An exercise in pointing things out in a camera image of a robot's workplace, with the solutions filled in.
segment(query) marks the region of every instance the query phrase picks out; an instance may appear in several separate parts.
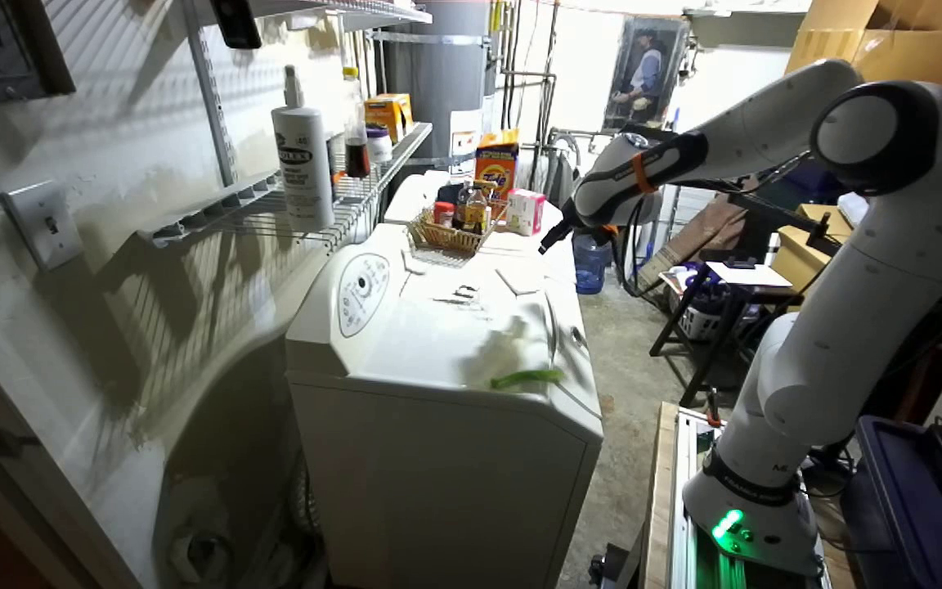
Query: robotic arm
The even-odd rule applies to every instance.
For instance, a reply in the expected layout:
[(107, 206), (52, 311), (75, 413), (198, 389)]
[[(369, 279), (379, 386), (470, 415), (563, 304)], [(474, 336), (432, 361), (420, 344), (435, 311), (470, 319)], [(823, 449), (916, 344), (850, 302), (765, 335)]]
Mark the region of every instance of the robotic arm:
[(676, 142), (615, 142), (570, 217), (587, 230), (621, 221), (658, 182), (730, 179), (802, 148), (873, 206), (802, 311), (765, 331), (683, 504), (724, 553), (817, 577), (799, 467), (812, 446), (855, 433), (900, 344), (942, 302), (942, 86), (858, 86), (845, 63), (812, 66)]

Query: white washing machine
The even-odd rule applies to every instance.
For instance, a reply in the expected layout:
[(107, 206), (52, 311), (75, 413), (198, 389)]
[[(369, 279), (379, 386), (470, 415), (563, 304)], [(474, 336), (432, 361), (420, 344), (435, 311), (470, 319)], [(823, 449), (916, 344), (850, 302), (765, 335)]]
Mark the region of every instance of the white washing machine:
[[(404, 231), (341, 250), (283, 336), (331, 580), (551, 589), (603, 449), (571, 252), (437, 265)], [(490, 389), (535, 366), (563, 383)]]

